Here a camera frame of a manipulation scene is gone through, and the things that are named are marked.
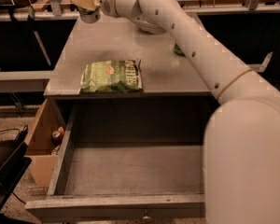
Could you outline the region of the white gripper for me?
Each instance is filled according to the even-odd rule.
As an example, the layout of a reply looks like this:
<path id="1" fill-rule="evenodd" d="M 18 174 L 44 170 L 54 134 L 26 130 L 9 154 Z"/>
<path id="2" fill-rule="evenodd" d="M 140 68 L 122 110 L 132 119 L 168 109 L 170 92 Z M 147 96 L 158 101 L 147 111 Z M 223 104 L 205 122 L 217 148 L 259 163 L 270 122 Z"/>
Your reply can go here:
<path id="1" fill-rule="evenodd" d="M 100 4 L 102 12 L 114 18 L 136 18 L 142 14 L 138 0 L 71 0 L 77 7 L 94 11 Z"/>

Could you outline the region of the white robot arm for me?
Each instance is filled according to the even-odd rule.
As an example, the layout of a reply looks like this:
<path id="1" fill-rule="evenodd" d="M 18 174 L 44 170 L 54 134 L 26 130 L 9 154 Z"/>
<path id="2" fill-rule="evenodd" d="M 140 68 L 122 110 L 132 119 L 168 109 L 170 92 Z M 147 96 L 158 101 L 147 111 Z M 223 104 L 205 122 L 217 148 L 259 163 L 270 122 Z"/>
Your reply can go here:
<path id="1" fill-rule="evenodd" d="M 213 38 L 176 0 L 72 0 L 170 33 L 219 102 L 203 139 L 207 224 L 280 224 L 280 91 Z"/>

